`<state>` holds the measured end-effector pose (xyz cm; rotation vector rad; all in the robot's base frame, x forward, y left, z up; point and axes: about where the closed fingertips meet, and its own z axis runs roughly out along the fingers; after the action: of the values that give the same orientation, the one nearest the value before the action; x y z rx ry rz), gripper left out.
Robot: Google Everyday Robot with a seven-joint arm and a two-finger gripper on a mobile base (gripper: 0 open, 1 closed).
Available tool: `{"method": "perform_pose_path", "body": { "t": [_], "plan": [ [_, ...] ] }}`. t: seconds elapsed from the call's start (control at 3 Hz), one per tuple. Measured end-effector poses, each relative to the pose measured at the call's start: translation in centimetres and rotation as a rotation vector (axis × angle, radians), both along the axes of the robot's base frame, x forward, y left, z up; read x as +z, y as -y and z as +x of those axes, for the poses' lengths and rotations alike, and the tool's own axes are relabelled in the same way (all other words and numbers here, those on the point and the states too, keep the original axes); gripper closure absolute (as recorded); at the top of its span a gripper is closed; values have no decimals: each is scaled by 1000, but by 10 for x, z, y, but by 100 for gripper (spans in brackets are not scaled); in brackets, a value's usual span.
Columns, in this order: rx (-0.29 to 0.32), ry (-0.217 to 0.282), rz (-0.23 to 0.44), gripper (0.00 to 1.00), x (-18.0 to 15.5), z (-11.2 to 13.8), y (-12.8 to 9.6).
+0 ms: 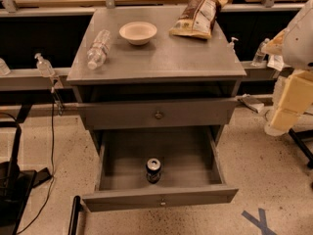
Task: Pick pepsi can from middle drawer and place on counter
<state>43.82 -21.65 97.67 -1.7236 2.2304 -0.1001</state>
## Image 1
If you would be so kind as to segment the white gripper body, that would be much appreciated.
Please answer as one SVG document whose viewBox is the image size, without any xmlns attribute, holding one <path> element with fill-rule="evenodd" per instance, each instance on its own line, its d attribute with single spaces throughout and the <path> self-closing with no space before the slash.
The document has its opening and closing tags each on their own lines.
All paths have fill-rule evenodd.
<svg viewBox="0 0 313 235">
<path fill-rule="evenodd" d="M 271 136 L 287 133 L 313 104 L 313 72 L 294 71 L 280 76 L 273 92 L 273 109 L 264 130 Z"/>
</svg>

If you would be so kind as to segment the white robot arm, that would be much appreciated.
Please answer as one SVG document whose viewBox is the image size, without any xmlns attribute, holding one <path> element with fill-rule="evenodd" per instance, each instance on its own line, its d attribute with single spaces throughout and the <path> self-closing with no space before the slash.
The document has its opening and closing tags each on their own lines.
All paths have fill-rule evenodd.
<svg viewBox="0 0 313 235">
<path fill-rule="evenodd" d="M 306 2 L 262 51 L 281 55 L 283 62 L 294 69 L 287 78 L 277 80 L 273 109 L 264 128 L 268 135 L 281 136 L 313 104 L 313 0 Z"/>
</svg>

